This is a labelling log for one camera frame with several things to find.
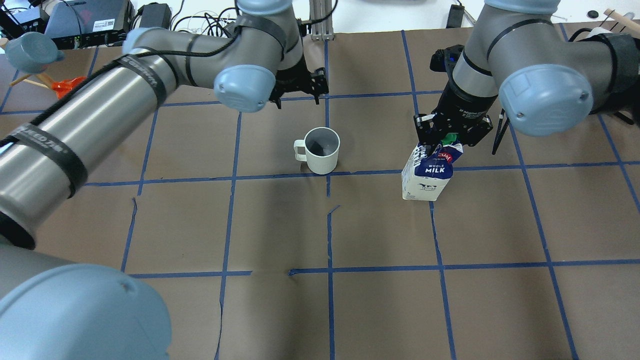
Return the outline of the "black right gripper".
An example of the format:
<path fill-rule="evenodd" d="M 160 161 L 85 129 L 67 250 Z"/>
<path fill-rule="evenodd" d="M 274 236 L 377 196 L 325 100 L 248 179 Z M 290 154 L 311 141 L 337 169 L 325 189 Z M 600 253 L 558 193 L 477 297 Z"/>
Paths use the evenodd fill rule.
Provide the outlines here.
<path fill-rule="evenodd" d="M 418 144 L 427 153 L 434 153 L 440 141 L 453 133 L 462 145 L 477 146 L 494 129 L 487 114 L 497 98 L 471 95 L 448 82 L 432 113 L 413 116 Z"/>

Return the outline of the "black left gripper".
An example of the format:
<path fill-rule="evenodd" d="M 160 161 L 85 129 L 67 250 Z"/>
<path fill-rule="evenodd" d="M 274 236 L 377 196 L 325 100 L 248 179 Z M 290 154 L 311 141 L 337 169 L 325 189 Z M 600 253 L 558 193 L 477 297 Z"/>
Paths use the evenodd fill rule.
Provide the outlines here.
<path fill-rule="evenodd" d="M 270 94 L 270 102 L 281 110 L 281 98 L 290 92 L 304 92 L 313 96 L 315 104 L 319 105 L 320 97 L 329 93 L 326 68 L 320 67 L 310 71 L 307 68 L 306 57 L 302 55 L 295 65 L 278 70 L 275 75 L 275 85 Z"/>

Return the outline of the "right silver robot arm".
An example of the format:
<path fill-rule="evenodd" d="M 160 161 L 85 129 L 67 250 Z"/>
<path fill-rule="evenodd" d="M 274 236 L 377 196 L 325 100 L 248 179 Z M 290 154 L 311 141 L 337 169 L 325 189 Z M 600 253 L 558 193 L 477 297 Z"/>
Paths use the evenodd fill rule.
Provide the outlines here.
<path fill-rule="evenodd" d="M 597 114 L 630 114 L 639 125 L 639 32 L 587 28 L 563 39 L 557 0 L 487 0 L 465 44 L 436 50 L 430 70 L 446 73 L 438 105 L 414 116 L 418 145 L 433 153 L 448 135 L 477 145 L 499 101 L 503 123 L 530 137 L 566 132 Z"/>

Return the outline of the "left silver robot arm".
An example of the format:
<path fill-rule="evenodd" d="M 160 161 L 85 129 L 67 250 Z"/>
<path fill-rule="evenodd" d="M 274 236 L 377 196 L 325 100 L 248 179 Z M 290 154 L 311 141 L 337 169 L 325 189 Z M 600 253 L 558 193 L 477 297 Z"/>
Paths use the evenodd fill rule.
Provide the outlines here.
<path fill-rule="evenodd" d="M 208 88 L 239 114 L 288 92 L 318 98 L 291 0 L 236 0 L 227 35 L 131 30 L 105 63 L 1 139 L 1 358 L 167 360 L 169 309 L 123 269 L 37 250 L 37 233 L 178 89 Z"/>

